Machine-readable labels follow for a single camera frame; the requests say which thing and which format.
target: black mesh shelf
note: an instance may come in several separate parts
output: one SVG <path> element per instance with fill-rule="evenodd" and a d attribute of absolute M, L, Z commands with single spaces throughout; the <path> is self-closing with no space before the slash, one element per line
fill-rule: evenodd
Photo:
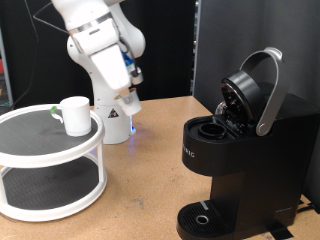
<path fill-rule="evenodd" d="M 36 156 L 65 151 L 92 138 L 98 129 L 93 118 L 91 126 L 89 134 L 71 137 L 64 125 L 51 116 L 50 109 L 20 114 L 0 124 L 0 152 Z"/>
<path fill-rule="evenodd" d="M 45 168 L 12 168 L 3 177 L 8 204 L 48 210 L 88 195 L 99 183 L 98 166 L 87 157 Z"/>

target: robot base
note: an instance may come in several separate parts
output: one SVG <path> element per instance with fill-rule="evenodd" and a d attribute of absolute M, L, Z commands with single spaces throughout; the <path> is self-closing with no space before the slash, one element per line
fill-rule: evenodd
<path fill-rule="evenodd" d="M 131 117 L 127 116 L 120 106 L 95 105 L 94 112 L 101 117 L 104 124 L 104 144 L 122 143 L 135 133 Z"/>

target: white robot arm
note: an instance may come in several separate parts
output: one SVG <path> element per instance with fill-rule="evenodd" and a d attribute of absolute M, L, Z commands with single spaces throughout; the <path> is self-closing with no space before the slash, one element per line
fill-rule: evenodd
<path fill-rule="evenodd" d="M 94 111 L 102 118 L 106 130 L 104 144 L 127 140 L 135 132 L 130 115 L 141 109 L 136 92 L 128 94 L 127 89 L 131 81 L 140 83 L 142 74 L 129 77 L 120 51 L 126 51 L 127 47 L 119 39 L 125 39 L 130 46 L 130 57 L 142 55 L 145 39 L 124 16 L 119 5 L 121 1 L 52 0 L 71 35 L 68 53 L 91 78 Z"/>
<path fill-rule="evenodd" d="M 145 41 L 141 32 L 134 30 L 123 16 L 119 2 L 121 0 L 52 0 L 79 53 L 91 59 L 110 89 L 120 93 L 125 113 L 133 115 L 141 106 L 128 88 L 131 77 L 137 78 L 138 73 L 134 71 L 131 77 L 128 74 L 120 49 L 120 35 L 134 49 L 134 57 L 142 54 Z"/>

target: cable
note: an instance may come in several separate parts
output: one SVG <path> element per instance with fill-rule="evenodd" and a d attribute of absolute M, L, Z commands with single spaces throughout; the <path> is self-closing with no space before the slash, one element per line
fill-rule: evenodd
<path fill-rule="evenodd" d="M 127 46 L 126 45 L 124 45 L 125 47 L 126 47 L 126 51 L 122 51 L 122 49 L 121 49 L 121 47 L 120 47 L 120 49 L 121 49 L 121 52 L 124 52 L 125 54 L 127 54 L 128 52 L 129 52 L 129 50 L 128 50 L 128 48 L 127 48 Z"/>
<path fill-rule="evenodd" d="M 30 13 L 30 9 L 29 9 L 27 0 L 24 0 L 24 3 L 25 3 L 25 5 L 26 5 L 26 7 L 27 7 L 27 10 L 28 10 L 28 13 L 29 13 L 29 17 L 30 17 L 30 20 L 31 20 L 31 23 L 32 23 L 33 30 L 34 30 L 34 32 L 35 32 L 35 34 L 36 34 L 37 44 L 36 44 L 36 50 L 35 50 L 34 59 L 33 59 L 31 80 L 30 80 L 29 86 L 28 86 L 27 90 L 12 104 L 12 106 L 9 108 L 8 112 L 10 112 L 10 111 L 14 108 L 14 106 L 15 106 L 25 95 L 27 95 L 27 93 L 30 91 L 31 86 L 32 86 L 32 83 L 33 83 L 34 70 L 35 70 L 36 59 L 37 59 L 37 55 L 38 55 L 38 45 L 39 45 L 38 33 L 37 33 L 36 27 L 35 27 L 35 25 L 34 25 L 34 22 L 33 22 L 33 20 L 32 20 L 31 13 Z"/>
<path fill-rule="evenodd" d="M 39 22 L 42 22 L 42 23 L 44 23 L 44 24 L 46 24 L 46 25 L 48 25 L 48 26 L 50 26 L 50 27 L 53 27 L 53 28 L 59 30 L 60 32 L 63 32 L 63 33 L 66 33 L 66 34 L 69 35 L 69 33 L 68 33 L 67 31 L 65 31 L 65 30 L 63 30 L 63 29 L 61 29 L 61 28 L 58 28 L 57 26 L 54 26 L 53 24 L 48 23 L 48 22 L 46 22 L 46 21 L 44 21 L 44 20 L 36 17 L 38 14 L 40 14 L 44 9 L 46 9 L 46 8 L 47 8 L 49 5 L 51 5 L 51 4 L 52 4 L 52 2 L 48 3 L 48 4 L 45 5 L 43 8 L 41 8 L 38 12 L 36 12 L 36 13 L 33 15 L 33 18 L 34 18 L 35 20 L 39 21 Z"/>
<path fill-rule="evenodd" d="M 129 50 L 131 56 L 132 56 L 132 60 L 133 60 L 133 64 L 134 64 L 134 67 L 135 67 L 135 72 L 132 74 L 134 77 L 137 77 L 138 76 L 138 68 L 137 68 L 137 64 L 136 64 L 136 59 L 134 58 L 134 54 L 130 48 L 130 45 L 129 43 L 123 38 L 123 37 L 120 37 L 120 42 L 126 46 L 127 50 Z"/>
<path fill-rule="evenodd" d="M 10 106 L 9 102 L 6 102 L 6 103 L 3 103 L 3 104 L 0 105 L 0 107 L 8 107 L 8 106 Z"/>
<path fill-rule="evenodd" d="M 305 212 L 305 211 L 308 211 L 308 210 L 315 210 L 315 209 L 316 209 L 316 207 L 312 203 L 309 203 L 307 207 L 300 208 L 297 211 L 297 213 Z"/>
<path fill-rule="evenodd" d="M 14 106 L 25 96 L 27 95 L 27 93 L 29 93 L 30 89 L 31 89 L 31 86 L 33 84 L 33 76 L 34 76 L 34 70 L 35 70 L 35 65 L 36 65 L 36 60 L 37 60 L 37 55 L 38 55 L 38 46 L 39 46 L 39 37 L 38 37 L 38 33 L 37 33 L 37 29 L 34 25 L 34 22 L 32 20 L 32 17 L 31 17 L 31 13 L 30 13 L 30 9 L 29 9 L 29 6 L 28 6 L 28 3 L 27 3 L 27 0 L 24 0 L 25 2 L 25 5 L 27 7 L 27 10 L 28 10 L 28 13 L 29 13 L 29 17 L 30 17 L 30 20 L 31 20 L 31 23 L 32 23 L 32 26 L 33 26 L 33 30 L 36 34 L 36 38 L 37 38 L 37 45 L 36 45 L 36 50 L 35 50 L 35 54 L 34 54 L 34 59 L 33 59 L 33 65 L 32 65 L 32 74 L 31 74 L 31 80 L 30 80 L 30 83 L 29 83 L 29 86 L 28 86 L 28 89 L 12 104 L 12 106 L 9 108 L 8 112 L 10 112 Z M 66 33 L 69 35 L 69 33 L 61 28 L 58 28 L 40 18 L 37 18 L 37 15 L 40 14 L 44 9 L 46 9 L 49 5 L 51 5 L 52 2 L 48 3 L 47 5 L 45 5 L 44 7 L 42 7 L 39 11 L 37 11 L 34 15 L 33 15 L 33 18 L 39 22 L 42 22 L 50 27 L 53 27 L 57 30 L 59 30 L 60 32 L 63 32 L 63 33 Z"/>

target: black background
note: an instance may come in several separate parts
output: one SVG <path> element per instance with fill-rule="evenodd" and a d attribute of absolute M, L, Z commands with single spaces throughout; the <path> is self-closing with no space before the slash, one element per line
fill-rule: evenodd
<path fill-rule="evenodd" d="M 27 5 L 34 15 L 49 2 L 27 0 Z M 145 52 L 137 59 L 144 76 L 144 82 L 137 87 L 140 100 L 189 95 L 195 1 L 127 0 L 121 6 L 146 39 Z M 65 29 L 52 5 L 38 17 Z M 33 19 L 37 37 L 24 0 L 1 0 L 0 19 L 14 100 L 33 79 L 30 92 L 17 108 L 58 103 L 76 95 L 90 98 L 93 104 L 87 72 L 67 53 L 67 34 Z"/>

